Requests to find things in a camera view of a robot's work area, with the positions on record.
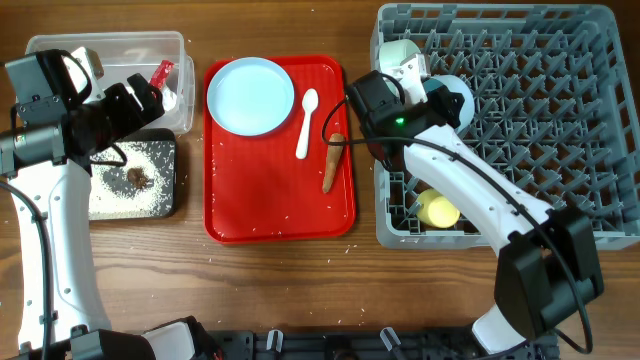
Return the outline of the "small light blue bowl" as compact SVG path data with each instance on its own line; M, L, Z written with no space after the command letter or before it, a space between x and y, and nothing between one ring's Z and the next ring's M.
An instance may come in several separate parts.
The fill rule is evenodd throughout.
M451 93L460 93L463 96L464 102L459 114L460 125L455 128L455 131L460 133L474 119L475 103L471 89L461 78L454 75L435 75L433 79L446 86Z

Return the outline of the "green bowl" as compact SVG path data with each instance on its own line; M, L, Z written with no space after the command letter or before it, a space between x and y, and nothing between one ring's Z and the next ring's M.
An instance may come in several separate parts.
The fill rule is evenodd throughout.
M416 43L409 39L385 42L378 52L380 71L386 73L389 68L400 66L406 58L419 52Z

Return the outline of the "yellow cup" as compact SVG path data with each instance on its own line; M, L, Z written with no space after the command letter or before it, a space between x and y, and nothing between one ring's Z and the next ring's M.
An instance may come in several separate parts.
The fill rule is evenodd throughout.
M460 211L435 189L420 193L416 202L420 204L417 218L431 227L450 228L458 222L461 215Z

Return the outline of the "white plastic spoon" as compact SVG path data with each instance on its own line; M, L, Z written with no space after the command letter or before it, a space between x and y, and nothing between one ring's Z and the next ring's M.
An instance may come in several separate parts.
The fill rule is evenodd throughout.
M319 96L317 91L314 88L309 88L302 99L302 109L303 109L303 123L301 127L301 131L299 134L295 156L299 160L303 160L307 157L308 146L309 146L309 137L310 137L310 126L311 126L311 117L313 112L317 109L319 105Z

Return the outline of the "large light blue plate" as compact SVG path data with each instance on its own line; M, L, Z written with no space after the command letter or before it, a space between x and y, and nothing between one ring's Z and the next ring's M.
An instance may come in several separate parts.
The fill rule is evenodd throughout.
M275 62L245 57L223 65L211 79L207 109L214 122L229 133L265 135L289 117L295 90L290 75Z

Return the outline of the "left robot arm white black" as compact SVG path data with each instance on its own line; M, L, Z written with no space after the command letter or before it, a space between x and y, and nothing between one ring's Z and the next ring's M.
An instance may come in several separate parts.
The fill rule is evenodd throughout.
M193 317L116 332L99 295L89 233L93 156L164 113L142 75L106 89L96 66L50 49L5 64L16 95L1 135L1 186L16 208L24 308L22 359L217 359Z

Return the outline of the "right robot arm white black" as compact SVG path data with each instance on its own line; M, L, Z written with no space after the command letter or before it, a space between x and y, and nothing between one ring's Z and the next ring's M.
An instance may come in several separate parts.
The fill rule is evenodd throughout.
M403 169L450 201L498 257L494 306L471 326L488 354L555 332L578 314L588 354L587 303L604 291L592 224L580 209L554 209L476 155L457 132L474 97L452 75L399 80L372 71L346 89L362 141L388 170Z

